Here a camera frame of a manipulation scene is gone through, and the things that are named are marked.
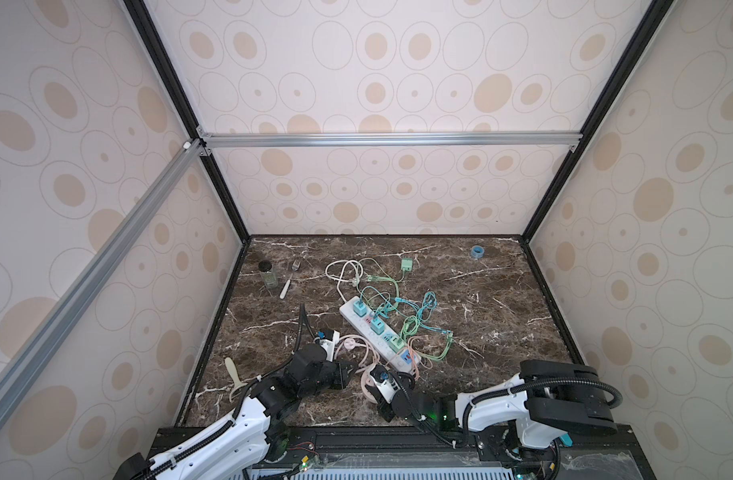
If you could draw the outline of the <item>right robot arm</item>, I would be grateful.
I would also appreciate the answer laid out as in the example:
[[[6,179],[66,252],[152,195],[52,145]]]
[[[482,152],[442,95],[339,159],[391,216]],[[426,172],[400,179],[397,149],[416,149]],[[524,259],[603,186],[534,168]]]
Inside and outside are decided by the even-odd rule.
[[[614,435],[622,393],[590,366],[525,360],[511,379],[477,392],[438,396],[408,373],[376,366],[368,390],[380,416],[405,420],[452,448],[474,447],[505,467],[558,462],[567,434]]]

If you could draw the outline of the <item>teal charger plug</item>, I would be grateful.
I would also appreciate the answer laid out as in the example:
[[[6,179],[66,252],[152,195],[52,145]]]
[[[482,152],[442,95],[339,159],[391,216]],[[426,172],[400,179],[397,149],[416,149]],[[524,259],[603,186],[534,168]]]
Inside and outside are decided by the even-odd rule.
[[[354,308],[354,313],[356,313],[356,315],[358,315],[358,317],[364,317],[370,311],[370,308],[368,308],[367,304],[364,303],[364,301],[362,301],[360,299],[357,299],[354,302],[354,305],[352,306],[352,308]]]

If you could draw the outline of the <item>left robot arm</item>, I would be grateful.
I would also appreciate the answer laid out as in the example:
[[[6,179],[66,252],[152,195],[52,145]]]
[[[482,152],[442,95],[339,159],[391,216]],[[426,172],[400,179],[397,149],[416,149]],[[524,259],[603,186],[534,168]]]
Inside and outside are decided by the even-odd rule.
[[[116,479],[228,479],[288,449],[284,418],[302,400],[326,390],[343,390],[356,363],[334,358],[340,332],[312,332],[300,306],[292,355],[276,369],[242,388],[234,409],[190,439],[150,459],[136,453],[124,460]]]

